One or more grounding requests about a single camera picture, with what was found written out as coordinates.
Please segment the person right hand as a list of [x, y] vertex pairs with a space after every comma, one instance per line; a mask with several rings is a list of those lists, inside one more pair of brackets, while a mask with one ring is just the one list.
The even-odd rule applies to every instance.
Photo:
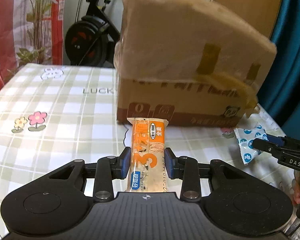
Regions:
[[300, 171], [294, 170], [294, 179], [292, 180], [292, 202], [293, 205], [300, 204]]

